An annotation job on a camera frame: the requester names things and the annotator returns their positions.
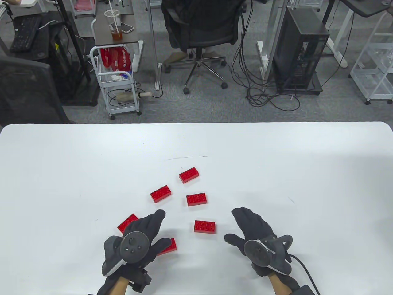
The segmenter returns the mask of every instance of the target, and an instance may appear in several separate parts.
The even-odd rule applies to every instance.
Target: black pc case
[[[286,9],[272,63],[279,93],[322,91],[315,68],[328,38],[312,8]]]

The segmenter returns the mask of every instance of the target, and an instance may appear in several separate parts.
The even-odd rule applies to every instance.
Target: person's hand
[[[161,223],[165,218],[165,211],[162,209],[157,210],[155,213],[150,214],[144,218],[140,218],[131,222],[124,230],[123,237],[131,232],[142,232],[144,233],[150,244],[153,239],[157,236],[160,230]],[[117,249],[120,245],[123,237],[110,237],[105,243],[108,243],[111,248]],[[120,277],[132,281],[132,277],[135,275],[137,270],[144,269],[150,262],[153,262],[156,256],[162,252],[164,249],[171,245],[171,239],[162,238],[159,239],[155,244],[150,245],[147,254],[142,258],[142,260],[136,263],[127,263],[120,266],[113,274],[108,276],[105,280],[105,284],[97,292],[97,295],[107,295],[112,287],[115,285]]]
[[[274,234],[270,225],[267,224],[266,221],[262,219],[261,216],[252,212],[250,209],[241,207],[235,208],[232,210],[232,215],[234,216],[237,225],[240,227],[244,234],[244,239],[235,235],[235,234],[226,234],[224,239],[227,243],[236,246],[239,248],[240,252],[245,256],[244,253],[244,244],[248,240],[261,240],[263,241],[265,238],[270,238],[272,236],[277,236]],[[291,257],[286,252],[285,259],[288,262],[291,262]],[[267,276],[273,272],[270,268],[260,267],[255,264],[252,264],[255,272],[261,276]]]

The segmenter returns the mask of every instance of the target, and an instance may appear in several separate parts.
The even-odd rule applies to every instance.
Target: black keyboard
[[[15,38],[12,42],[10,52],[25,52],[29,51],[33,45],[34,38],[37,34],[37,29],[41,23],[40,15],[27,15],[14,23]]]

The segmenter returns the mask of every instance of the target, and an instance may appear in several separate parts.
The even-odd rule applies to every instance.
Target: marker scratch on table
[[[295,204],[295,202],[294,202],[294,201],[293,201],[293,200],[292,200],[290,197],[288,197],[288,196],[287,196],[287,198],[288,198],[288,199],[290,199],[290,200],[292,201],[292,203],[294,203],[294,204]]]

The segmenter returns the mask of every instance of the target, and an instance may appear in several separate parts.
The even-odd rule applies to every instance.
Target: black office chair
[[[197,66],[204,66],[211,73],[220,78],[223,83],[221,88],[228,87],[225,79],[214,69],[206,64],[211,61],[222,61],[221,65],[225,66],[225,56],[220,57],[202,57],[202,49],[220,44],[230,43],[234,45],[238,36],[239,17],[242,13],[242,4],[244,0],[194,0],[198,5],[192,12],[187,13],[187,22],[181,20],[175,9],[161,6],[164,14],[165,26],[169,33],[171,46],[178,45],[183,52],[191,49],[193,54],[189,57],[192,60],[170,63],[165,66],[165,72],[169,73],[172,66],[193,63],[194,66],[189,74],[187,81],[184,83],[184,94],[189,94],[187,84]]]
[[[0,125],[70,123],[50,66],[0,55]]]

